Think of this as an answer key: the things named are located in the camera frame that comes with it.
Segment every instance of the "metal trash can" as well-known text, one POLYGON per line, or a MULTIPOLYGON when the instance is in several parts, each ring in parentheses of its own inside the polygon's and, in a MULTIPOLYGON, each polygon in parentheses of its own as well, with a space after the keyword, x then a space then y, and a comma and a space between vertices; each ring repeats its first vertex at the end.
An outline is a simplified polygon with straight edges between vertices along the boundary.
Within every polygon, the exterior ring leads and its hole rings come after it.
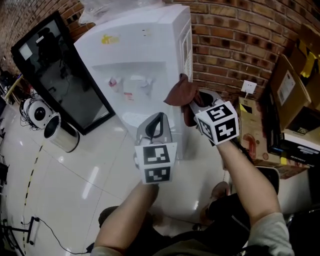
POLYGON ((80 134, 66 121, 63 121, 59 113, 55 113, 44 128, 44 138, 70 153, 78 146, 80 134))

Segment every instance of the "monitor screen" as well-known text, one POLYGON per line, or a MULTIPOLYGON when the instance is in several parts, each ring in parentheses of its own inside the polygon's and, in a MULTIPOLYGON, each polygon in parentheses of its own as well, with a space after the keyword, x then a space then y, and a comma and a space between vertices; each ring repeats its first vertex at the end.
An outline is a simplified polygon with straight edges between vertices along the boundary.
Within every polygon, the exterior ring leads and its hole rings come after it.
POLYGON ((28 76, 39 81, 82 129, 109 114, 85 67, 79 63, 78 53, 68 47, 55 19, 24 42, 18 52, 28 76))

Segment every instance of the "black monitor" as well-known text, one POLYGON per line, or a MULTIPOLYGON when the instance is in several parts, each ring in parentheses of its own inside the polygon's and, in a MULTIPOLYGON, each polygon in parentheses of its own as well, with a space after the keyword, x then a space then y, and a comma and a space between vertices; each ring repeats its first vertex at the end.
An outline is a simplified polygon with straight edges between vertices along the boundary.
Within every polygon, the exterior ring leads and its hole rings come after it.
POLYGON ((11 53, 39 95, 83 135, 115 114, 78 55, 58 11, 19 40, 11 53))

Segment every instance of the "electrical socket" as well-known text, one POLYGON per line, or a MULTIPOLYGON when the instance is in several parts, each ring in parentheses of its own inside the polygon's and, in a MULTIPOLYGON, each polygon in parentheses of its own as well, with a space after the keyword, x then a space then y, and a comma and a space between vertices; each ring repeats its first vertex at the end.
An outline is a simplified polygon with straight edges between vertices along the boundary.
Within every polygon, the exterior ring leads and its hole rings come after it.
POLYGON ((257 83, 244 80, 241 88, 241 92, 245 92, 247 94, 253 94, 256 89, 257 83))

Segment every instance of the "forearm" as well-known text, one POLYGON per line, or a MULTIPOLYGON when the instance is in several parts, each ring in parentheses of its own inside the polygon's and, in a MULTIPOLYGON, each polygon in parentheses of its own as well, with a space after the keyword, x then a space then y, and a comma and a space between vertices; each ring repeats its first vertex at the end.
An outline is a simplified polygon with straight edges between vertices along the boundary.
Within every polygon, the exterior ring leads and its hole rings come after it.
POLYGON ((143 185, 140 182, 104 221, 94 246, 108 247, 124 253, 136 238, 158 191, 157 185, 143 185))
POLYGON ((281 212, 277 193, 268 179, 227 141, 217 146, 251 225, 271 213, 281 212))

